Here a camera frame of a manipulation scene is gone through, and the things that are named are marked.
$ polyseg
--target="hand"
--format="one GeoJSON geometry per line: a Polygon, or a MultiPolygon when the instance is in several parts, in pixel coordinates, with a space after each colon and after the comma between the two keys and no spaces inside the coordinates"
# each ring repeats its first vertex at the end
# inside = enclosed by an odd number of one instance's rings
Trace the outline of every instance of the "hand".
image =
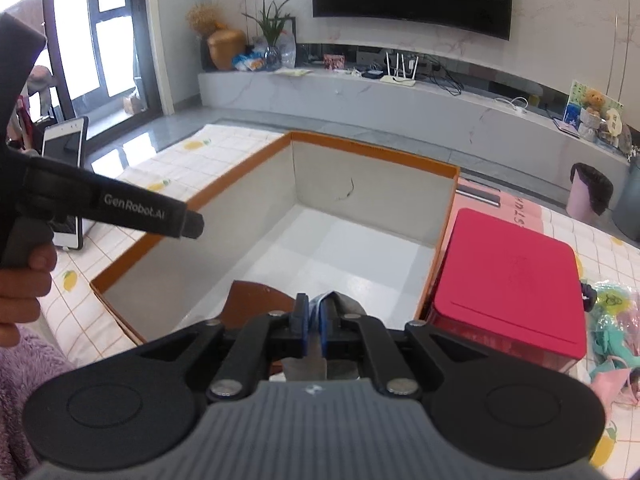
{"type": "Polygon", "coordinates": [[[51,290],[50,272],[58,256],[53,244],[31,251],[28,269],[0,269],[0,347],[16,346],[20,334],[16,323],[36,321],[40,303],[36,298],[51,290]]]}

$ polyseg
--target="screw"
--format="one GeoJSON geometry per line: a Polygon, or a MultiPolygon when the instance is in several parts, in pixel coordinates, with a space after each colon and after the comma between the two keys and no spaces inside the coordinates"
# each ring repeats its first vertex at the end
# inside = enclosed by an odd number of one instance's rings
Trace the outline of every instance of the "screw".
{"type": "Polygon", "coordinates": [[[394,395],[411,395],[418,391],[418,383],[413,379],[400,377],[391,379],[386,384],[386,390],[394,395]]]}
{"type": "Polygon", "coordinates": [[[242,384],[233,379],[221,379],[213,383],[209,390],[218,397],[233,397],[240,393],[242,384]]]}

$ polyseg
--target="person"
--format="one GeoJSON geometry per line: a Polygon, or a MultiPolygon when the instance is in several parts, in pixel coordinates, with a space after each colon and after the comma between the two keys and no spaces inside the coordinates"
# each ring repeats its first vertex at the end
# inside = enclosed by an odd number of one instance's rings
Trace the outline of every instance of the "person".
{"type": "Polygon", "coordinates": [[[53,244],[35,248],[25,269],[0,269],[0,476],[19,480],[38,465],[22,429],[22,409],[46,381],[70,371],[60,350],[23,323],[40,317],[38,298],[51,287],[53,244]]]}
{"type": "Polygon", "coordinates": [[[58,256],[53,244],[35,248],[27,269],[0,269],[0,347],[10,348],[20,341],[18,323],[40,317],[38,298],[51,290],[51,271],[58,256]]]}

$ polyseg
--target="glass vase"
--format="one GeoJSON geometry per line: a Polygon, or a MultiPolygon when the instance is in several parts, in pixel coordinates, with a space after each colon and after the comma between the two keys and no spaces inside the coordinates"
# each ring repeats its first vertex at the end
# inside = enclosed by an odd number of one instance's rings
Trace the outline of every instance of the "glass vase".
{"type": "Polygon", "coordinates": [[[276,46],[267,45],[267,48],[264,51],[264,69],[267,72],[273,72],[281,66],[282,62],[280,60],[280,51],[276,46]]]}

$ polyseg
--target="red box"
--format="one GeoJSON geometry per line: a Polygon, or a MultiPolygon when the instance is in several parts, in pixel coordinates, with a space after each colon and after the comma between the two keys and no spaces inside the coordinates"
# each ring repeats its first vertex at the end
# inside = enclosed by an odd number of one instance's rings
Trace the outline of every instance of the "red box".
{"type": "Polygon", "coordinates": [[[563,372],[584,357],[587,345],[574,252],[543,234],[462,209],[427,321],[563,372]]]}

